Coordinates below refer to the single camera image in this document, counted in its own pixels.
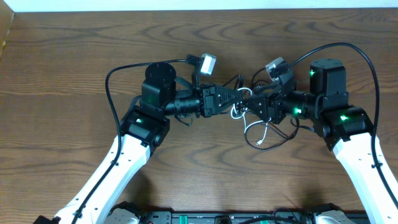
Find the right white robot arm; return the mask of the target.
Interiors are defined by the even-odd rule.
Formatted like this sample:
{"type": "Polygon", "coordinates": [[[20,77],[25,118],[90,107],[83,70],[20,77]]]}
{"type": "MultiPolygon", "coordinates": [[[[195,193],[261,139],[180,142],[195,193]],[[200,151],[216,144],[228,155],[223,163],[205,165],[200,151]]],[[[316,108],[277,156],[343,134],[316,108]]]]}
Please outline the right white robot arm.
{"type": "Polygon", "coordinates": [[[287,115],[310,119],[314,132],[349,175],[371,223],[397,223],[397,180],[375,135],[376,123],[363,108],[349,104],[346,69],[340,60],[310,65],[310,91],[295,90],[291,69],[282,59],[267,66],[270,85],[259,85],[240,102],[263,121],[279,124],[287,115]]]}

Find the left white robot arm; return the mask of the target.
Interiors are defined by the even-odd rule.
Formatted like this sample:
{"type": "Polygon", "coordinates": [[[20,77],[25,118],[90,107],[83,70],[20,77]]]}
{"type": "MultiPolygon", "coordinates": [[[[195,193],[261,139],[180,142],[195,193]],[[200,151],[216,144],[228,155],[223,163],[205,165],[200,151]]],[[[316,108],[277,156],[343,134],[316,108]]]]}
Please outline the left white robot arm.
{"type": "Polygon", "coordinates": [[[136,172],[144,166],[170,130],[169,116],[208,118],[243,100],[239,90],[201,85],[200,75],[211,75],[214,65],[193,62],[192,81],[178,77],[171,61],[145,63],[141,95],[122,119],[106,157],[79,193],[53,218],[36,223],[104,223],[113,205],[136,172]]]}

